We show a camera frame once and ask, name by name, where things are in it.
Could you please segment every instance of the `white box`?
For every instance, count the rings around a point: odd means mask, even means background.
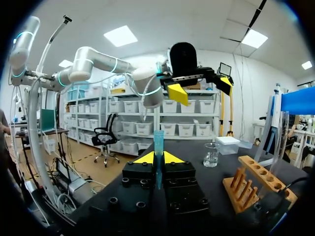
[[[164,113],[176,113],[177,102],[173,100],[163,100]]]
[[[231,155],[238,152],[239,140],[231,137],[216,137],[216,143],[219,144],[219,152],[221,155]]]
[[[99,112],[99,103],[98,102],[91,102],[90,103],[90,108],[91,108],[91,113],[98,113]],[[104,113],[105,112],[105,104],[103,104],[100,107],[100,112]]]
[[[135,121],[122,121],[123,131],[126,134],[136,133],[136,122]]]
[[[122,141],[118,140],[117,143],[111,144],[109,147],[112,151],[121,151],[123,149]]]
[[[179,137],[192,137],[194,124],[191,123],[179,123]]]
[[[138,149],[139,150],[148,149],[149,146],[151,146],[152,143],[153,143],[152,140],[140,139],[140,140],[138,140]]]
[[[194,113],[196,100],[188,100],[188,106],[181,104],[182,113]]]
[[[196,124],[196,136],[210,136],[211,134],[211,124]]]
[[[75,111],[74,111],[74,107],[75,107],[75,105],[70,105],[69,106],[69,113],[74,113]]]
[[[78,118],[78,124],[79,124],[79,127],[82,127],[84,128],[84,118]]]
[[[124,101],[124,107],[126,113],[137,113],[138,109],[138,101]]]
[[[98,120],[97,119],[90,119],[90,124],[92,129],[99,128]]]
[[[123,124],[121,121],[114,121],[112,126],[113,132],[120,132],[123,130]]]
[[[91,133],[86,133],[85,134],[85,141],[89,144],[93,146],[93,142],[92,142],[92,137],[94,137],[95,134],[91,134]]]
[[[139,106],[139,113],[145,113],[146,112],[146,108],[142,105],[141,101],[138,101],[138,106]],[[153,109],[149,108],[147,109],[147,113],[152,113]]]
[[[106,97],[106,88],[103,86],[90,87],[88,94],[90,97]]]
[[[215,101],[214,100],[199,100],[200,113],[214,113]]]
[[[90,121],[90,119],[84,119],[84,126],[86,127],[86,128],[91,128],[91,121]]]
[[[110,113],[124,112],[124,103],[122,101],[108,102],[108,104]]]
[[[50,155],[56,150],[56,141],[54,139],[48,139],[47,137],[44,137],[44,148]]]
[[[85,105],[85,113],[91,113],[90,105]]]
[[[85,142],[86,138],[85,138],[85,133],[80,132],[79,133],[79,140]]]
[[[135,139],[126,139],[122,141],[123,151],[125,153],[137,154],[138,144]]]
[[[161,123],[161,130],[164,131],[165,136],[175,136],[176,124],[171,122]]]
[[[137,135],[148,136],[153,133],[152,122],[139,122],[136,124]]]
[[[85,105],[79,104],[78,105],[78,111],[79,111],[79,113],[85,113]]]

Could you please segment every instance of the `person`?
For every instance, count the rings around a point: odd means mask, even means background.
[[[21,186],[21,178],[19,176],[19,173],[16,169],[15,163],[12,161],[10,157],[9,148],[6,144],[4,134],[11,135],[11,130],[9,128],[9,125],[6,121],[5,115],[3,110],[0,109],[0,157],[3,160],[3,163],[7,169],[10,170],[15,182]]]

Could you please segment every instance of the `test tube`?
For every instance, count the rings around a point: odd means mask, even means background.
[[[161,189],[162,184],[162,166],[161,160],[164,151],[164,131],[155,130],[154,131],[154,152],[157,159],[157,187]]]

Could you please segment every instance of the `white wall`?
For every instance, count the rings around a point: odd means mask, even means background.
[[[307,83],[307,82],[310,82],[310,81],[314,81],[314,80],[315,80],[315,73],[313,75],[310,75],[310,76],[307,76],[307,77],[300,78],[300,79],[296,80],[296,84],[300,85],[300,84],[304,84],[304,83]]]
[[[144,56],[127,58],[126,60],[137,66],[152,65],[159,55],[156,53]],[[235,61],[232,54],[197,50],[198,64],[205,67],[211,67],[215,71],[220,66],[220,62],[232,66],[231,76],[234,80],[233,87],[233,111],[234,111],[234,136],[239,137],[241,133],[242,120],[242,93],[240,80],[243,80],[243,101],[244,101],[244,139],[249,139],[252,134],[252,122],[259,117],[266,115],[269,96],[274,94],[276,83],[280,83],[283,88],[291,91],[297,90],[296,81],[283,72],[272,68],[262,62],[241,58],[235,55]],[[224,115],[224,134],[229,129],[230,104],[225,96],[225,115]]]

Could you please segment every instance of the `glass cylinder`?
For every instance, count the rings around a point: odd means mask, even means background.
[[[207,154],[203,159],[203,165],[205,167],[217,166],[218,156],[219,156],[219,144],[207,143],[205,144],[205,148],[206,148]]]

